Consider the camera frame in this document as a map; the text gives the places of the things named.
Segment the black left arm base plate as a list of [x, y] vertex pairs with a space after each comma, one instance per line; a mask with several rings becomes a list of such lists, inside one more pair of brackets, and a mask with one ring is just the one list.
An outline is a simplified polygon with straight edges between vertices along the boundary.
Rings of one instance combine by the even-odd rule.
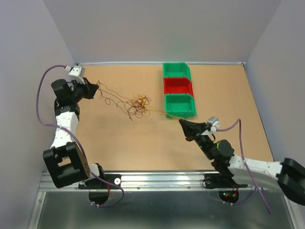
[[[116, 186], [121, 186], [121, 180], [122, 176], [121, 174], [106, 174], [105, 180], [109, 183], [112, 183]], [[85, 182], [79, 182], [78, 189], [80, 190], [89, 190], [89, 189], [118, 189], [117, 187], [114, 187], [113, 185], [106, 184], [97, 178], [85, 181]]]

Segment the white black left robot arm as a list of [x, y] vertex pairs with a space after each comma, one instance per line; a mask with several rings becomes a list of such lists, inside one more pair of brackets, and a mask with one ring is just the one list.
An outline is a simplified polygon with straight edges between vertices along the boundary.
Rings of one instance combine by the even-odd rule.
[[43, 160], [57, 188], [76, 182], [87, 182], [101, 188], [106, 176], [98, 163], [89, 164], [83, 148], [76, 140], [76, 128], [80, 118], [81, 99], [93, 99], [98, 85], [87, 78], [82, 82], [70, 83], [59, 79], [51, 84], [55, 93], [54, 112], [56, 118], [55, 138], [48, 150], [43, 152]]

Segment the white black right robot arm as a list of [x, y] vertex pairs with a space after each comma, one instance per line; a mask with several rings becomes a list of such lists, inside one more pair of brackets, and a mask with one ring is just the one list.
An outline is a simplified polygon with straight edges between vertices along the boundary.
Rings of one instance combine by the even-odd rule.
[[296, 204], [305, 204], [305, 168], [291, 158], [282, 162], [267, 162], [236, 155], [228, 140], [217, 141], [214, 134], [220, 132], [217, 117], [205, 123], [180, 119], [186, 141], [194, 141], [211, 161], [217, 174], [206, 175], [202, 185], [206, 189], [223, 188], [222, 201], [236, 204], [238, 189], [253, 186], [260, 195], [263, 189], [283, 193]]

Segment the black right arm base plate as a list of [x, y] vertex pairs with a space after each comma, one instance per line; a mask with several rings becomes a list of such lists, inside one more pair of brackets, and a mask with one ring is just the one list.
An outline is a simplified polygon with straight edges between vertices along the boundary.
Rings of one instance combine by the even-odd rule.
[[206, 189], [248, 187], [247, 184], [237, 184], [232, 177], [223, 176], [219, 173], [204, 174], [202, 184]]

